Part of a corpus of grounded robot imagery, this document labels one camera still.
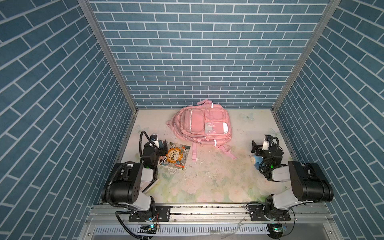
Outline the colourful illustrated book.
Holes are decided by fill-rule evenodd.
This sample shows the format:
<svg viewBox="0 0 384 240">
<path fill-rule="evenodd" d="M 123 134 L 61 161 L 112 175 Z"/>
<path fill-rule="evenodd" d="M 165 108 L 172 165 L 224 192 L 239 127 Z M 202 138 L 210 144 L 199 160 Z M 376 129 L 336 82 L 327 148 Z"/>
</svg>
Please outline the colourful illustrated book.
<svg viewBox="0 0 384 240">
<path fill-rule="evenodd" d="M 169 142 L 168 152 L 160 157 L 159 165 L 184 170 L 190 149 L 190 146 Z"/>
</svg>

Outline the pink student backpack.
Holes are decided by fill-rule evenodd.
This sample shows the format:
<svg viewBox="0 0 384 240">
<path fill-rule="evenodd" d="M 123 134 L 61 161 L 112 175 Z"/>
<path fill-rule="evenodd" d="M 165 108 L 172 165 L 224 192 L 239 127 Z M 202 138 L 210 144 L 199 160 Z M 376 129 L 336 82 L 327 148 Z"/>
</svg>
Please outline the pink student backpack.
<svg viewBox="0 0 384 240">
<path fill-rule="evenodd" d="M 211 100 L 203 100 L 196 106 L 189 105 L 179 110 L 166 125 L 182 140 L 192 143 L 192 160 L 197 160 L 197 146 L 211 145 L 233 160 L 231 148 L 232 126 L 228 111 Z"/>
</svg>

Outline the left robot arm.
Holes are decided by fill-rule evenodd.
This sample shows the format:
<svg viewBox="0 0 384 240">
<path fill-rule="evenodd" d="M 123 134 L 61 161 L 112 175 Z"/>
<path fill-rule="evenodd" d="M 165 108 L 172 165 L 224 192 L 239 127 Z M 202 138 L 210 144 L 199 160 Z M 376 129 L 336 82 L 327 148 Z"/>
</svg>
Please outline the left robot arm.
<svg viewBox="0 0 384 240">
<path fill-rule="evenodd" d="M 138 163 L 128 161 L 116 163 L 103 187 L 101 197 L 112 207 L 124 208 L 132 213 L 154 215 L 155 200 L 144 191 L 151 187 L 158 177 L 160 157 L 168 152 L 166 141 L 152 140 L 139 150 Z"/>
</svg>

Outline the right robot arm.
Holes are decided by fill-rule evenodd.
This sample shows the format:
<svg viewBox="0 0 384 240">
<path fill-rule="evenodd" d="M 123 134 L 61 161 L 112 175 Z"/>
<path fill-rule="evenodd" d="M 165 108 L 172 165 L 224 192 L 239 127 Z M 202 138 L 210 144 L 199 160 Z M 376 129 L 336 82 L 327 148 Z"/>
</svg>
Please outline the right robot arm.
<svg viewBox="0 0 384 240">
<path fill-rule="evenodd" d="M 261 145 L 252 141 L 251 153 L 255 155 L 256 169 L 267 181 L 291 183 L 289 189 L 265 199 L 263 212 L 268 220 L 284 218 L 296 206 L 333 200 L 333 188 L 318 164 L 282 163 L 284 151 L 277 137 L 266 135 Z"/>
</svg>

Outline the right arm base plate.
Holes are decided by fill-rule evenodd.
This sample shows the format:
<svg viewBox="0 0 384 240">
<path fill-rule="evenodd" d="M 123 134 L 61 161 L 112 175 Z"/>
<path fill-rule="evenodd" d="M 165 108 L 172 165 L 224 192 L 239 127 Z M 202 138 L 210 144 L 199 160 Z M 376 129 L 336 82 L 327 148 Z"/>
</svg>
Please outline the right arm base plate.
<svg viewBox="0 0 384 240">
<path fill-rule="evenodd" d="M 248 205 L 245 207 L 250 214 L 252 222 L 262 221 L 290 221 L 291 216 L 287 210 L 278 210 L 274 207 L 264 205 Z"/>
</svg>

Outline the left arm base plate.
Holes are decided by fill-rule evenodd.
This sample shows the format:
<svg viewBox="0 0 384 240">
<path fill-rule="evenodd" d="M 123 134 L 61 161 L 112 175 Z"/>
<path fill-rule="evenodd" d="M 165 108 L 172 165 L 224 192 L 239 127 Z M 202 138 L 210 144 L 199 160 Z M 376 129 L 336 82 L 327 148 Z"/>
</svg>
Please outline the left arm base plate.
<svg viewBox="0 0 384 240">
<path fill-rule="evenodd" d="M 130 223 L 168 222 L 170 220 L 171 206 L 156 205 L 147 211 L 138 211 L 129 217 Z"/>
</svg>

